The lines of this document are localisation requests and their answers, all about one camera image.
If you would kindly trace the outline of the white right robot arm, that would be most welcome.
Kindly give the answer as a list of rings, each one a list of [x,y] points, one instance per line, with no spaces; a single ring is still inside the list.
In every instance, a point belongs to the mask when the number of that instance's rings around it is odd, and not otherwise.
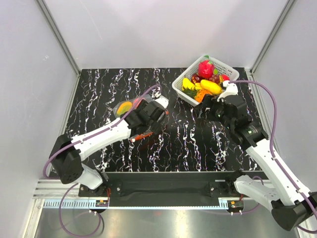
[[[208,119],[228,129],[232,140],[260,166],[273,188],[253,181],[243,172],[235,172],[225,184],[229,196],[246,195],[271,212],[286,231],[299,226],[317,210],[317,193],[310,191],[287,167],[276,150],[270,147],[262,125],[252,121],[247,105],[238,95],[225,98],[204,96],[202,108]]]

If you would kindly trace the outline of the yellow orange papaya toy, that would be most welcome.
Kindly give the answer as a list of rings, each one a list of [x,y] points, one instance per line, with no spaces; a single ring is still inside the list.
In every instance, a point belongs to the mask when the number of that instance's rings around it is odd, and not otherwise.
[[[133,106],[133,103],[130,101],[125,101],[121,103],[116,111],[116,115],[120,117],[121,115],[125,114],[128,112]]]

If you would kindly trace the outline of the clear zip top bag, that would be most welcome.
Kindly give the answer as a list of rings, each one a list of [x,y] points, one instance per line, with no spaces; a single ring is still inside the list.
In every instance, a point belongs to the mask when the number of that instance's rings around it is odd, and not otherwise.
[[[160,134],[168,122],[167,106],[169,100],[160,96],[152,99],[150,95],[144,98],[122,101],[113,108],[116,118],[123,117],[130,109],[125,121],[131,129],[131,141],[141,140],[152,134]]]

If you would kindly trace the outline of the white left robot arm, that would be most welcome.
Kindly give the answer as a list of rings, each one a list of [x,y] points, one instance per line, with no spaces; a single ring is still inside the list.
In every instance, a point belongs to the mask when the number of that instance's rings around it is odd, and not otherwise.
[[[77,182],[90,189],[95,196],[104,195],[107,176],[83,162],[95,152],[118,141],[135,141],[159,134],[166,124],[168,104],[169,100],[163,96],[150,101],[138,98],[130,112],[105,126],[72,138],[66,134],[59,136],[50,159],[61,183]]]

